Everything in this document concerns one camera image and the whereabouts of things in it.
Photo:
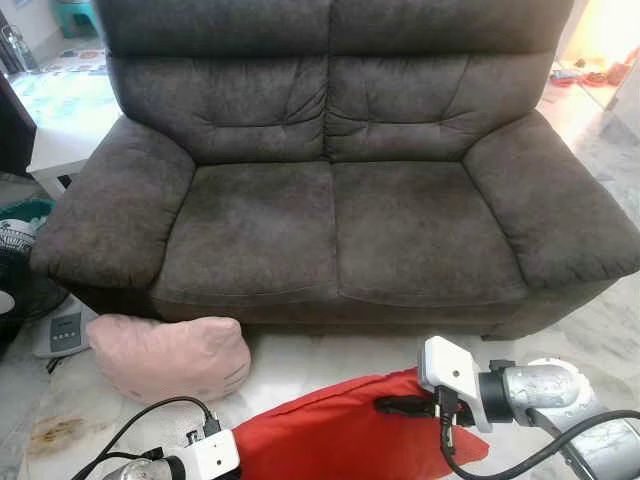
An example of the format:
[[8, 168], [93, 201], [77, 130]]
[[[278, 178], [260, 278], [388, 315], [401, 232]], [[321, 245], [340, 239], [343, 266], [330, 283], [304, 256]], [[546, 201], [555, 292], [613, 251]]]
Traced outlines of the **red pillow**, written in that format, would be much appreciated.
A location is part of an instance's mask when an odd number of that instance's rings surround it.
[[367, 375], [259, 413], [233, 430], [242, 480], [438, 480], [440, 422], [376, 411], [390, 396], [424, 396], [419, 372]]

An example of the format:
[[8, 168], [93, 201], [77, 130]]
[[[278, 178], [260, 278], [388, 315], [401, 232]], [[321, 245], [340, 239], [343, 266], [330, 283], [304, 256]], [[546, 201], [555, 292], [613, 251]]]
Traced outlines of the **grey two seat sofa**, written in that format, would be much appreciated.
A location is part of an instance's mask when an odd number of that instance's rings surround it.
[[29, 264], [97, 314], [516, 340], [640, 269], [541, 115], [573, 0], [95, 0], [122, 115]]

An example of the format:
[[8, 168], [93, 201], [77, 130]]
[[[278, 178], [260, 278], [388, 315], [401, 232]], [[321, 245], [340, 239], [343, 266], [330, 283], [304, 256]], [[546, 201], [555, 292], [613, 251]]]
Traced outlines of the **pink cat face pillow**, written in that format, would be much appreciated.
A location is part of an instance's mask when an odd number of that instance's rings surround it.
[[175, 396], [218, 401], [251, 372], [251, 353], [233, 317], [160, 323], [105, 314], [87, 326], [93, 360], [111, 387], [140, 403]]

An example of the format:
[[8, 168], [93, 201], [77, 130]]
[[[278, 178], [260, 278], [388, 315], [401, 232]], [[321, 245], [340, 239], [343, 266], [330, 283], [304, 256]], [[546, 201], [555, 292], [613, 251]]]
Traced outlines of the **white low table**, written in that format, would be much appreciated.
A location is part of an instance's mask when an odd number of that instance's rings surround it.
[[59, 197], [67, 189], [63, 179], [81, 172], [122, 114], [108, 74], [33, 74], [20, 82], [19, 95], [36, 124], [26, 172], [51, 197]]

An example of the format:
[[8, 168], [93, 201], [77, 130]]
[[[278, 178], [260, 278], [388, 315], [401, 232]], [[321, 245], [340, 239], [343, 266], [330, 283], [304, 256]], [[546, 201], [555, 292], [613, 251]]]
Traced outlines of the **teal plastic basket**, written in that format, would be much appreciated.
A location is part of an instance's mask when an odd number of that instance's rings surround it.
[[55, 202], [50, 198], [41, 196], [24, 198], [15, 204], [0, 207], [0, 221], [18, 220], [40, 227], [49, 218], [54, 205]]

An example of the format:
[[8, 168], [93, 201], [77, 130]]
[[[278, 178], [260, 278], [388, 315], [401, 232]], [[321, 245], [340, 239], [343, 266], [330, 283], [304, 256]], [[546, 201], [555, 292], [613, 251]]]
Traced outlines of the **dark brown wooden door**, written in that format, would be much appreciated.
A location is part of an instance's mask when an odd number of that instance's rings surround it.
[[0, 73], [0, 172], [31, 179], [31, 163], [37, 127], [13, 90]]

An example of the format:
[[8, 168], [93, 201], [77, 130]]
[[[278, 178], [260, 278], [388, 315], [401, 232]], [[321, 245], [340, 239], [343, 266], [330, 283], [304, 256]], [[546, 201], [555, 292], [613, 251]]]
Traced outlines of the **green plastic stool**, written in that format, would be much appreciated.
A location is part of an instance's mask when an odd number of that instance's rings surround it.
[[64, 38], [100, 36], [100, 19], [92, 0], [51, 0], [52, 14]]

